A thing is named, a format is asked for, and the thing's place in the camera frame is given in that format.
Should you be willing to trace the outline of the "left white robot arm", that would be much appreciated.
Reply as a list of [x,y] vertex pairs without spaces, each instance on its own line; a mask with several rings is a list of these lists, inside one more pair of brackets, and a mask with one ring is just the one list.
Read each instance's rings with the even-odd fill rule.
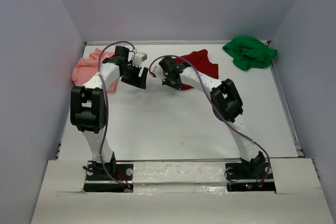
[[110,57],[104,52],[99,54],[97,72],[85,84],[71,89],[70,122],[84,135],[92,153],[92,160],[85,170],[116,181],[117,161],[107,141],[108,88],[121,80],[145,89],[148,68],[143,68],[142,63],[147,60],[147,55],[124,46],[116,46]]

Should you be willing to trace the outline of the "green t shirt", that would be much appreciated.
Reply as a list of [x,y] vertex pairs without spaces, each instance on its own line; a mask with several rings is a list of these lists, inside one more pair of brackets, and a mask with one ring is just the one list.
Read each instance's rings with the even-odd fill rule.
[[238,36],[223,46],[233,64],[242,71],[268,68],[278,51],[252,36]]

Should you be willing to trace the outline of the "red t shirt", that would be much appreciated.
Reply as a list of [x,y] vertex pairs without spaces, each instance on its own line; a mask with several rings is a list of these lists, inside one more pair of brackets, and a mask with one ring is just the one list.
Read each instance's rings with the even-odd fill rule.
[[212,78],[219,79],[218,64],[210,62],[208,51],[206,49],[183,55],[182,58],[189,61],[199,72]]

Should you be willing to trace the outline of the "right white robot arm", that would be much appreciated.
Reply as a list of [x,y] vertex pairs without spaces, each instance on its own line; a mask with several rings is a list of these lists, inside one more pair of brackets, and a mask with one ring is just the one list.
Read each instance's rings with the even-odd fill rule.
[[202,91],[211,104],[213,113],[229,128],[237,145],[241,160],[239,170],[253,179],[264,171],[267,154],[249,136],[243,118],[243,102],[231,79],[220,81],[198,70],[187,60],[177,63],[172,57],[164,57],[154,67],[154,76],[163,85],[180,90],[182,85]]

